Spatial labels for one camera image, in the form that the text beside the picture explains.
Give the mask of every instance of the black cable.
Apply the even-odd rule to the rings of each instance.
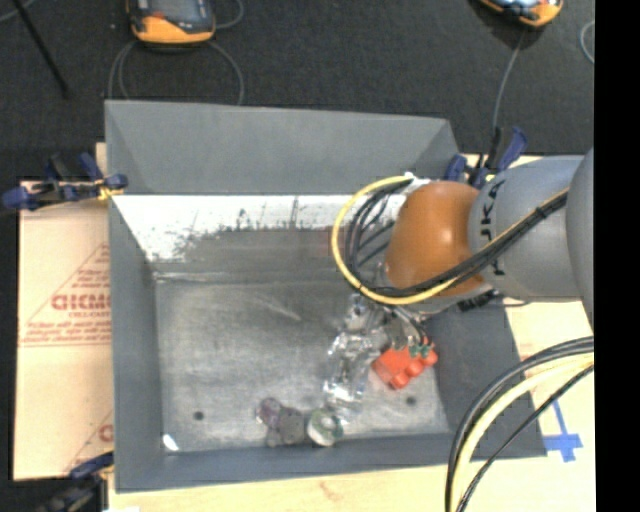
[[[509,75],[511,74],[511,70],[513,69],[513,65],[515,64],[516,58],[518,57],[518,53],[520,53],[520,47],[522,46],[522,42],[524,41],[524,36],[527,33],[527,28],[523,28],[520,34],[520,38],[516,43],[513,52],[511,53],[511,58],[509,59],[509,63],[507,64],[507,68],[502,75],[502,80],[500,81],[500,87],[498,88],[498,94],[496,96],[496,102],[493,107],[493,114],[491,115],[491,134],[493,135],[496,131],[496,127],[498,126],[498,113],[500,111],[500,104],[502,103],[502,95],[504,94],[504,89],[507,85],[507,80],[509,79]]]
[[[580,29],[580,34],[578,36],[578,42],[580,43],[580,49],[582,50],[582,53],[584,53],[584,56],[593,65],[595,65],[596,59],[589,52],[589,50],[587,50],[587,46],[585,45],[585,42],[584,42],[584,36],[586,35],[587,30],[589,30],[589,28],[595,27],[595,26],[596,26],[596,20],[591,20],[589,23],[587,23]]]
[[[509,383],[513,381],[514,378],[521,378],[524,372],[535,368],[536,366],[566,357],[587,354],[593,352],[593,350],[593,336],[578,338],[575,340],[556,344],[528,357],[524,361],[521,361],[517,365],[513,366],[512,368],[501,374],[499,377],[497,377],[476,397],[476,399],[467,409],[467,412],[460,421],[451,444],[451,451],[449,453],[449,462],[447,468],[447,479],[445,483],[446,510],[450,510],[451,508],[451,492],[454,477],[454,468],[458,463],[460,448],[466,441],[467,435],[471,427],[477,421],[477,418],[480,417],[484,410],[486,410],[486,408],[488,408],[493,403],[493,401],[503,391],[503,389],[505,389],[509,385]]]
[[[384,244],[380,244],[378,247],[376,247],[373,251],[371,251],[369,254],[367,254],[364,258],[362,258],[361,260],[358,261],[357,266],[358,267],[362,267],[364,266],[368,261],[371,260],[371,258],[374,258],[375,256],[377,256],[378,254],[380,254],[382,251],[384,251],[387,247],[389,247],[389,243],[384,243]]]
[[[580,371],[579,373],[577,373],[576,375],[574,375],[573,377],[571,377],[571,379],[569,379],[567,382],[565,382],[560,388],[558,388],[551,396],[549,396],[549,398],[547,398],[547,400],[545,400],[545,402],[538,407],[533,414],[531,414],[514,432],[513,434],[511,434],[511,436],[509,436],[509,438],[500,446],[500,448],[498,448],[498,450],[496,450],[496,452],[491,455],[491,457],[489,457],[487,459],[487,461],[482,465],[482,467],[478,470],[478,472],[476,473],[476,475],[473,477],[473,479],[471,480],[471,482],[469,483],[469,486],[467,487],[467,489],[465,490],[464,494],[462,495],[462,498],[460,499],[460,502],[458,503],[458,507],[456,508],[456,512],[464,512],[464,510],[467,508],[467,505],[469,504],[469,500],[471,499],[471,496],[473,496],[473,493],[476,489],[476,487],[478,486],[478,484],[480,483],[480,480],[482,479],[482,477],[485,475],[485,473],[489,470],[489,468],[491,467],[491,465],[496,461],[496,459],[500,456],[500,454],[506,449],[508,448],[511,443],[513,443],[513,441],[522,433],[524,432],[525,429],[527,429],[530,425],[532,425],[536,419],[538,419],[538,417],[545,411],[547,410],[551,404],[553,404],[553,402],[555,402],[556,400],[558,400],[560,397],[562,397],[567,391],[569,391],[575,384],[577,384],[580,380],[582,380],[583,378],[585,378],[587,375],[591,374],[594,371],[595,366],[591,365],[588,368],[585,368],[584,370]]]
[[[24,2],[22,5],[25,9],[28,9],[29,6],[34,3],[36,0],[27,0],[26,2]],[[15,18],[18,15],[18,9],[14,9],[12,11],[9,11],[6,14],[3,14],[2,16],[0,16],[0,23],[4,22],[4,21],[9,21],[12,18]]]
[[[402,181],[400,183],[394,183],[392,185],[388,185],[386,187],[381,188],[380,190],[375,191],[361,206],[358,208],[356,213],[354,214],[349,226],[347,227],[347,231],[345,233],[344,239],[344,255],[345,255],[345,264],[347,268],[354,274],[357,275],[357,254],[358,250],[361,248],[359,245],[361,236],[363,234],[365,222],[367,221],[367,217],[371,213],[371,211],[376,207],[377,203],[384,200],[386,197],[390,197],[393,193],[398,190],[405,188],[413,181],[413,178],[407,178],[406,181]]]
[[[395,222],[388,222],[384,226],[380,227],[380,229],[375,233],[373,233],[369,238],[365,238],[360,242],[360,249],[365,248],[367,245],[369,245],[371,242],[376,240],[378,237],[384,235],[387,231],[393,228],[393,226],[395,226]]]
[[[118,52],[113,63],[111,65],[111,69],[109,70],[109,81],[107,84],[107,97],[114,97],[114,83],[117,78],[118,88],[122,93],[125,99],[130,99],[129,91],[124,85],[124,63],[127,57],[129,56],[131,50],[134,46],[142,44],[140,41],[134,39],[128,42],[126,45],[122,47],[122,49]],[[236,74],[236,78],[238,81],[238,99],[236,100],[237,105],[242,105],[245,101],[245,85],[244,85],[244,77],[242,76],[242,70],[238,63],[227,53],[220,45],[214,43],[213,41],[207,41],[208,46],[218,52],[222,57],[231,65],[233,71]]]

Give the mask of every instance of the black wire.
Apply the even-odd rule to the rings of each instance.
[[[240,66],[233,59],[233,57],[226,50],[224,50],[219,44],[214,43],[213,41],[207,41],[206,43],[213,50],[218,52],[231,65],[231,68],[233,69],[233,71],[234,71],[234,73],[236,75],[236,79],[238,81],[238,98],[236,100],[236,105],[244,104],[246,92],[245,92],[245,85],[244,85],[244,77],[243,77],[243,74],[242,74],[242,70],[240,69]],[[129,92],[127,91],[127,88],[124,85],[124,71],[123,71],[123,69],[124,69],[125,60],[129,56],[129,53],[131,52],[131,49],[134,46],[139,45],[139,44],[141,44],[141,42],[138,41],[137,39],[134,39],[134,40],[128,42],[127,44],[125,44],[122,47],[122,49],[116,55],[116,58],[113,60],[113,63],[111,65],[111,69],[109,71],[109,82],[107,84],[107,98],[109,98],[109,99],[113,98],[113,95],[114,95],[114,82],[115,82],[115,80],[117,78],[118,87],[119,87],[120,92],[122,93],[123,97],[125,99],[130,99]]]
[[[377,256],[378,254],[380,254],[382,251],[384,251],[387,247],[389,247],[389,243],[384,243],[384,244],[380,244],[378,247],[376,247],[373,251],[371,251],[369,254],[367,254],[364,258],[362,258],[360,261],[358,261],[358,267],[362,267],[365,265],[365,263],[367,263],[369,260],[371,260],[371,258]]]
[[[385,224],[384,226],[382,226],[378,231],[376,231],[375,233],[373,233],[369,238],[365,238],[364,240],[362,240],[360,242],[360,247],[359,249],[362,250],[363,248],[365,248],[367,245],[369,245],[371,242],[373,242],[374,240],[376,240],[378,237],[382,236],[384,233],[386,233],[387,231],[389,231],[391,228],[393,228],[393,226],[395,226],[395,222],[389,222],[387,224]]]
[[[531,424],[533,424],[535,422],[535,420],[545,411],[547,410],[551,404],[553,404],[553,402],[555,402],[556,400],[558,400],[560,397],[562,397],[562,395],[564,395],[567,391],[569,391],[575,384],[577,384],[580,380],[582,380],[583,378],[585,378],[587,375],[589,375],[590,373],[592,373],[594,371],[595,366],[591,365],[588,368],[585,368],[584,370],[582,370],[581,372],[577,373],[576,375],[574,375],[573,377],[571,377],[571,379],[569,379],[567,382],[565,382],[560,388],[558,388],[551,396],[549,396],[549,398],[547,398],[547,400],[545,400],[545,402],[538,407],[535,412],[533,414],[531,414],[514,432],[513,434],[511,434],[511,436],[509,436],[509,438],[502,444],[502,446],[500,446],[500,448],[498,448],[498,450],[496,450],[496,452],[487,459],[487,461],[482,465],[482,467],[478,470],[478,472],[476,473],[476,475],[473,477],[473,479],[471,480],[471,482],[469,483],[469,486],[467,487],[467,489],[465,490],[464,494],[462,495],[462,498],[460,499],[460,502],[458,503],[458,506],[456,508],[456,512],[464,512],[464,510],[467,508],[467,505],[469,503],[469,500],[471,499],[471,496],[473,496],[473,493],[476,489],[476,487],[478,486],[478,484],[480,483],[480,480],[482,479],[482,477],[485,475],[485,473],[489,470],[489,468],[491,467],[491,465],[496,461],[496,459],[499,457],[499,455],[506,449],[508,448],[511,443],[513,443],[513,441],[522,433],[524,432],[525,429],[527,429]]]
[[[509,385],[511,381],[513,381],[515,377],[521,378],[523,373],[527,370],[561,358],[593,352],[593,350],[593,336],[559,343],[544,349],[504,372],[476,397],[460,421],[451,444],[445,484],[446,510],[449,510],[451,506],[451,486],[453,483],[454,469],[456,468],[458,457],[460,455],[460,448],[466,441],[469,431],[477,421],[477,418],[486,410],[487,407],[491,405],[491,403],[493,403],[496,397]]]
[[[406,187],[412,181],[413,178],[407,178],[407,181],[402,181],[400,183],[394,183],[386,187],[382,187],[381,189],[375,191],[354,214],[345,233],[343,251],[345,265],[353,275],[358,275],[357,255],[359,249],[362,247],[360,244],[360,239],[364,232],[365,225],[367,227],[371,226],[371,224],[365,224],[367,222],[369,214],[380,201],[383,201],[385,200],[385,198],[390,197],[393,193]],[[378,214],[376,214],[374,218],[379,218],[382,215],[382,211],[383,210],[378,212]]]
[[[27,0],[26,2],[24,2],[22,5],[23,7],[26,9],[28,8],[32,3],[34,3],[36,0]],[[17,9],[13,9],[12,11],[9,11],[6,14],[3,14],[0,16],[0,23],[4,22],[4,21],[9,21],[12,18],[15,18],[18,15],[18,10]]]

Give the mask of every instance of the blue tape cross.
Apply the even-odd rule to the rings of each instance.
[[[542,436],[544,447],[547,451],[559,450],[562,455],[563,462],[572,462],[576,460],[573,450],[576,448],[582,448],[582,441],[580,441],[580,436],[578,434],[568,433],[567,426],[564,422],[564,418],[562,417],[562,411],[560,410],[560,405],[557,400],[553,402],[553,409],[556,412],[556,418],[560,425],[561,434]]]

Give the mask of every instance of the wire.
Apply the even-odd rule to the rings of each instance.
[[[24,2],[22,5],[25,9],[27,9],[31,4],[33,4],[36,0],[27,0],[26,2]],[[4,21],[8,21],[11,18],[15,18],[16,16],[18,16],[20,13],[18,12],[18,9],[13,9],[12,11],[9,11],[6,14],[3,14],[2,16],[0,16],[0,23],[4,22]]]
[[[520,34],[520,39],[516,44],[516,47],[513,49],[513,53],[511,54],[511,58],[509,59],[509,63],[507,64],[507,68],[502,75],[502,80],[500,82],[500,87],[498,88],[498,95],[496,96],[496,103],[493,107],[493,114],[491,116],[491,133],[495,133],[496,128],[498,126],[498,112],[500,110],[500,104],[502,103],[502,95],[504,94],[504,89],[507,85],[507,80],[509,79],[509,75],[511,74],[511,70],[513,69],[513,65],[520,53],[520,47],[522,46],[522,41],[524,41],[524,35],[526,34],[527,29],[522,29]]]
[[[532,210],[527,216],[516,222],[508,229],[496,236],[491,242],[485,245],[479,252],[463,261],[462,263],[452,267],[451,269],[417,285],[408,288],[393,287],[375,287],[371,283],[365,282],[358,275],[357,260],[352,255],[352,241],[354,238],[354,223],[359,222],[359,217],[363,213],[370,212],[375,206],[374,198],[380,198],[380,189],[384,192],[385,187],[389,185],[409,185],[413,181],[413,177],[396,176],[385,178],[377,182],[371,183],[356,192],[347,203],[342,207],[333,225],[331,233],[331,249],[336,265],[344,278],[359,292],[366,295],[370,299],[387,305],[408,305],[429,299],[438,293],[460,284],[477,274],[484,267],[495,261],[496,258],[511,247],[524,234],[532,229],[541,220],[548,217],[551,213],[562,208],[566,204],[568,188],[565,188],[547,199],[540,206]],[[339,247],[340,227],[349,210],[364,196],[371,192],[375,192],[369,200],[367,200],[358,210],[354,220],[352,220],[347,236],[345,239],[346,258],[343,258]]]
[[[120,92],[122,93],[123,97],[125,99],[131,98],[131,96],[129,95],[129,91],[127,90],[124,84],[124,63],[128,55],[130,54],[131,49],[134,46],[138,45],[139,43],[140,41],[135,39],[133,41],[128,42],[127,44],[124,45],[124,47],[122,47],[122,49],[118,52],[115,59],[113,60],[111,69],[109,70],[109,81],[107,84],[108,98],[114,97],[114,84],[116,79],[118,81],[118,88],[120,89]],[[222,47],[220,47],[220,45],[218,45],[217,43],[214,43],[213,41],[207,41],[207,44],[211,48],[213,48],[215,51],[220,53],[220,55],[222,55],[222,57],[225,60],[227,60],[227,62],[233,68],[233,71],[235,72],[235,75],[238,81],[238,98],[236,100],[236,104],[242,105],[245,101],[246,93],[245,93],[244,77],[242,76],[242,70],[240,69],[240,66],[233,59],[233,57],[229,55],[228,52],[226,52]]]
[[[208,41],[208,44],[211,48],[220,52],[220,55],[227,59],[227,61],[229,62],[229,64],[231,64],[231,67],[235,71],[236,78],[238,79],[238,99],[236,100],[236,104],[242,105],[244,103],[245,90],[244,78],[242,77],[242,70],[240,69],[240,66],[238,66],[238,63],[233,59],[233,57],[231,57],[231,55],[223,50],[219,44],[214,43],[213,41]]]
[[[527,370],[565,357],[588,354],[593,352],[593,350],[594,343],[592,336],[553,345],[519,362],[498,376],[476,397],[460,421],[458,430],[451,444],[445,485],[445,509],[447,511],[451,510],[453,480],[460,458],[461,447],[466,443],[472,426],[476,424],[478,418],[484,413],[486,408],[509,386],[509,383],[513,381],[514,378],[521,377]]]
[[[533,388],[549,380],[550,378],[563,374],[567,370],[583,370],[592,364],[593,354],[580,355],[578,356],[577,360],[570,360],[565,363],[561,363],[558,366],[547,368],[531,377],[528,377],[524,381],[515,385],[513,388],[509,389],[502,396],[500,396],[473,426],[472,430],[469,432],[466,442],[460,450],[460,456],[458,458],[457,464],[454,466],[454,476],[451,486],[451,494],[453,499],[459,502],[462,498],[463,493],[460,490],[460,474],[465,472],[464,469],[471,462],[471,457],[473,456],[473,453],[475,452],[475,449],[482,436],[484,436],[485,432],[495,421],[495,419],[499,415],[504,413],[507,407],[509,407],[517,398],[521,397],[527,392],[530,392]]]
[[[589,50],[587,50],[587,47],[584,43],[584,36],[587,33],[587,30],[589,30],[589,28],[594,27],[596,24],[596,20],[591,20],[589,23],[587,23],[584,27],[582,27],[582,29],[580,30],[580,36],[578,37],[578,41],[580,42],[580,49],[582,50],[582,53],[584,53],[584,56],[587,58],[587,60],[589,62],[591,62],[591,64],[595,65],[596,63],[596,59],[593,57],[593,55],[589,52]]]
[[[545,402],[538,407],[533,414],[531,414],[514,432],[509,436],[509,438],[496,450],[496,452],[487,459],[487,461],[482,465],[480,470],[476,473],[476,475],[471,480],[469,486],[466,491],[462,495],[458,507],[456,508],[456,512],[464,512],[466,509],[473,492],[476,487],[480,483],[480,480],[485,475],[485,473],[489,470],[491,465],[496,461],[498,456],[513,443],[513,441],[522,433],[525,429],[531,426],[534,421],[544,412],[546,411],[553,402],[561,398],[567,391],[569,391],[575,384],[577,384],[580,380],[585,378],[587,375],[590,375],[594,371],[595,366],[591,365],[574,375],[567,382],[564,383],[559,389],[557,389]]]
[[[238,14],[236,15],[236,17],[233,20],[228,21],[227,23],[216,25],[216,30],[229,29],[236,26],[242,21],[242,19],[244,18],[244,3],[241,0],[236,0],[236,4],[238,4]]]

